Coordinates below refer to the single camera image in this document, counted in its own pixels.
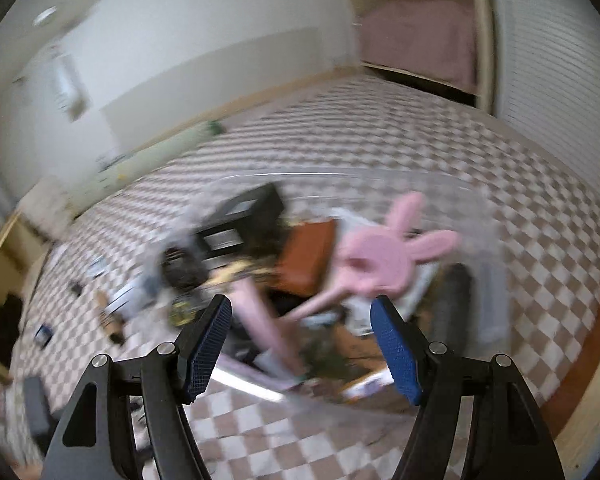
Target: checkered floor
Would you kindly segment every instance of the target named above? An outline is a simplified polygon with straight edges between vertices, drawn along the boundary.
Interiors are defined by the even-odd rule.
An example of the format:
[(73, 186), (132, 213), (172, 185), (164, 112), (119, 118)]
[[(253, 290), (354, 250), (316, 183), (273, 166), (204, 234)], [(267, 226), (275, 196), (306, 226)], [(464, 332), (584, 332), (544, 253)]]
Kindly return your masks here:
[[(156, 240), (195, 193), (226, 174), (291, 166), (364, 167), (448, 173), (487, 199), (509, 270), (512, 354), (539, 402), (555, 391), (592, 328), (600, 301), (600, 202), (576, 178), (473, 120), (461, 107), (371, 76), (360, 76), (223, 134), (136, 181), (83, 214), (69, 247), (46, 269), (14, 349), (17, 380), (40, 374), (52, 408), (70, 396), (89, 359), (146, 353), (167, 332), (129, 333), (120, 350), (101, 332), (91, 303), (138, 272)], [(106, 257), (110, 271), (80, 298), (68, 282)], [(40, 323), (56, 334), (40, 351)], [(9, 410), (14, 441), (27, 441), (16, 384)], [(329, 407), (271, 404), (213, 383), (189, 415), (215, 479), (390, 478), (413, 423), (405, 414), (367, 422)], [(340, 416), (342, 423), (324, 425)], [(448, 478), (462, 467), (466, 425), (456, 435)]]

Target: transparent container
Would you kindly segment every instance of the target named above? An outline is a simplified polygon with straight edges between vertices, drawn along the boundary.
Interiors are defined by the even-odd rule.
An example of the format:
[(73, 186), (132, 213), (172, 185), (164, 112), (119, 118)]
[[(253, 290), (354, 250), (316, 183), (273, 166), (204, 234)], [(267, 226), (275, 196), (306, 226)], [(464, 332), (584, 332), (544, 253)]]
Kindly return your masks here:
[(419, 225), (423, 230), (452, 229), (461, 244), (445, 263), (461, 262), (474, 277), (467, 356), (490, 359), (509, 352), (509, 307), (506, 268), (502, 261), (496, 222), (477, 189), (456, 177), (418, 171), (357, 168), (289, 168), (280, 171), (226, 176), (203, 187), (170, 230), (188, 232), (225, 200), (275, 182), (285, 201), (285, 217), (315, 219), (332, 208), (347, 208), (378, 223), (397, 196), (419, 191), (426, 206)]

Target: wooden baseboard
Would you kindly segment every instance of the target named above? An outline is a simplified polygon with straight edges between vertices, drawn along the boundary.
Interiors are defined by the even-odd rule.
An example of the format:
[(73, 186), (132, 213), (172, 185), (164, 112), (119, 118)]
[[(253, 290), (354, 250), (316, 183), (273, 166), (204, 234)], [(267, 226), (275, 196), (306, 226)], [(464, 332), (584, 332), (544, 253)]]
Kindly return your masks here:
[(286, 94), (291, 94), (292, 92), (295, 92), (302, 88), (306, 88), (308, 86), (312, 86), (318, 83), (323, 83), (325, 81), (351, 76), (359, 73), (361, 70), (362, 69), (357, 65), (337, 67), (326, 72), (320, 72), (318, 74), (314, 74), (308, 77), (296, 79), (283, 85), (272, 86), (271, 88), (267, 88), (266, 90), (263, 90), (261, 92), (256, 92), (237, 98), (233, 101), (222, 105), (221, 107), (213, 108), (212, 110), (207, 110), (205, 112), (202, 112), (201, 114), (193, 116), (185, 123), (179, 124), (175, 128), (172, 128), (171, 130), (168, 130), (167, 132), (164, 132), (163, 134), (154, 137), (152, 140), (149, 140), (141, 146), (138, 146), (134, 150), (134, 152), (139, 152), (140, 150), (144, 150), (149, 146), (153, 146), (154, 144), (157, 144), (162, 140), (168, 139), (169, 137), (174, 136), (178, 132), (181, 132), (182, 130), (190, 128), (191, 126), (201, 123), (203, 121), (217, 121), (222, 118), (248, 110), (249, 108), (253, 108), (267, 103), (269, 101), (273, 101), (273, 99), (283, 97)]
[(600, 458), (600, 309), (580, 356), (541, 411), (567, 480), (584, 478)]

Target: white wall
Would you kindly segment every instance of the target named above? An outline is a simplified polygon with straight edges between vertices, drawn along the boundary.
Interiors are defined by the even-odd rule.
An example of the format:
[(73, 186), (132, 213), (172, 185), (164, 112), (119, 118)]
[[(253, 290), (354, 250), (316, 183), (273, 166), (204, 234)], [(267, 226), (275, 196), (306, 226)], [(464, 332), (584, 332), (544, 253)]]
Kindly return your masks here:
[(0, 101), (0, 172), (15, 196), (43, 175), (69, 188), (98, 171), (96, 159), (116, 149), (109, 125), (96, 108), (70, 122), (56, 105), (49, 53), (40, 51)]
[(337, 0), (102, 0), (63, 40), (96, 107), (240, 41), (319, 27), (324, 65), (347, 51)]
[(17, 196), (46, 173), (67, 187), (87, 180), (97, 170), (96, 159), (118, 148), (101, 108), (188, 60), (231, 44), (317, 27), (322, 70), (346, 64), (352, 47), (345, 2), (100, 0), (59, 40), (90, 101), (83, 117), (71, 123), (57, 110), (46, 64), (48, 48), (22, 71), (24, 91), (13, 84), (0, 99), (0, 168), (5, 180)]
[(589, 0), (494, 0), (496, 117), (600, 197), (600, 15)]

